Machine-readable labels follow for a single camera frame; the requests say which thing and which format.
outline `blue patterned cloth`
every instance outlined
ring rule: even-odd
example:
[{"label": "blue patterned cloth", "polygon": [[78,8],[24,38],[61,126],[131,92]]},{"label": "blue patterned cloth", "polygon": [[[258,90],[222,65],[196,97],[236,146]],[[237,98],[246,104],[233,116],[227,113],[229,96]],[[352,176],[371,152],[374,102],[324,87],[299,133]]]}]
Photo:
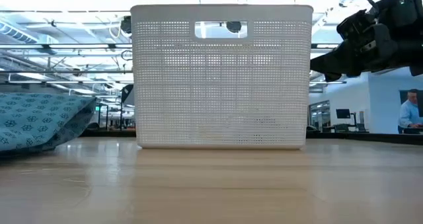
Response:
[{"label": "blue patterned cloth", "polygon": [[92,97],[0,93],[0,153],[50,150],[79,137],[95,105]]}]

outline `blue shirt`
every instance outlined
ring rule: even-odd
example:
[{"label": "blue shirt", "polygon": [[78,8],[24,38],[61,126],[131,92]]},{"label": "blue shirt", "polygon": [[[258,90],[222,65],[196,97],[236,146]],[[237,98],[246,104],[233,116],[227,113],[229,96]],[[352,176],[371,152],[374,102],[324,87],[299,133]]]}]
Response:
[{"label": "blue shirt", "polygon": [[410,101],[405,101],[399,110],[398,125],[402,128],[407,128],[410,124],[423,124],[423,118],[418,115],[417,104]]}]

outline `man in blue shirt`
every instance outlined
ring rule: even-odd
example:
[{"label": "man in blue shirt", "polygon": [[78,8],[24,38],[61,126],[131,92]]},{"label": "man in blue shirt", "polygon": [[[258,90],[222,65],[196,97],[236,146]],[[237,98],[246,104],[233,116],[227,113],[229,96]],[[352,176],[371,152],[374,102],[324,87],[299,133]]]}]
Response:
[{"label": "man in blue shirt", "polygon": [[407,101],[401,105],[398,121],[398,131],[400,133],[402,133],[402,130],[405,128],[423,128],[423,118],[418,114],[417,92],[417,89],[409,90],[407,93]]}]

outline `wooden table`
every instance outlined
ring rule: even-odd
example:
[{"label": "wooden table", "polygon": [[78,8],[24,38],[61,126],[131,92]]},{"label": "wooden table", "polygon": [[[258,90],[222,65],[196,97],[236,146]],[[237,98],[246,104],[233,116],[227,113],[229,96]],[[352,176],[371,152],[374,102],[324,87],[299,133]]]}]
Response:
[{"label": "wooden table", "polygon": [[0,165],[0,223],[423,223],[423,147],[141,150],[83,138]]}]

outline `laundry basket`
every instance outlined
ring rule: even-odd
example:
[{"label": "laundry basket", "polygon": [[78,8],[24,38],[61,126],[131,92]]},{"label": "laundry basket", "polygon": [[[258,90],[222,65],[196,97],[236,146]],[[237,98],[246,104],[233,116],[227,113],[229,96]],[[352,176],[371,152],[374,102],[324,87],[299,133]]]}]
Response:
[{"label": "laundry basket", "polygon": [[131,14],[140,146],[305,144],[311,7],[140,5]]}]

